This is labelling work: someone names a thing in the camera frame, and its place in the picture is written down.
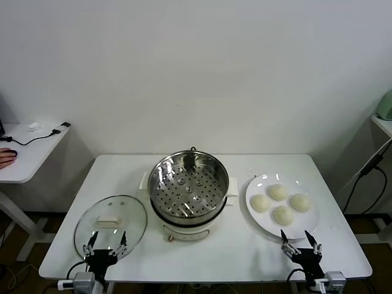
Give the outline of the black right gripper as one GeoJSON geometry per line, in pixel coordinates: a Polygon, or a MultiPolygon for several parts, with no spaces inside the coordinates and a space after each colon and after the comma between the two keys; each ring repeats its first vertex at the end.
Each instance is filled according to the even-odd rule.
{"type": "Polygon", "coordinates": [[[281,249],[287,257],[291,257],[291,261],[293,263],[299,264],[302,267],[307,281],[321,279],[325,275],[320,266],[320,261],[322,259],[322,245],[316,242],[315,238],[307,230],[304,232],[312,247],[311,249],[297,249],[293,247],[289,243],[283,230],[281,230],[281,249]]]}

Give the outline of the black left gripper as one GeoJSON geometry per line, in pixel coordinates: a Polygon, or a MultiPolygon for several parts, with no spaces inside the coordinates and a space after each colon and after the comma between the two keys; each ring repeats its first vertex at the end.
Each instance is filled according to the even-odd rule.
{"type": "Polygon", "coordinates": [[[88,265],[88,272],[94,274],[96,281],[104,281],[108,267],[115,265],[118,257],[127,255],[126,232],[123,232],[120,244],[116,249],[96,249],[93,251],[94,244],[98,236],[98,231],[93,231],[88,243],[83,245],[83,253],[88,265]]]}

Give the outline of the person's hand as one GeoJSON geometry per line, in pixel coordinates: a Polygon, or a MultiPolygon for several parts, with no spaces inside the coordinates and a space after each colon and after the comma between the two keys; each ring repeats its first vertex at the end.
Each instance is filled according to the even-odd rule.
{"type": "Polygon", "coordinates": [[[0,169],[6,168],[12,165],[17,158],[17,152],[10,148],[0,149],[0,169]]]}

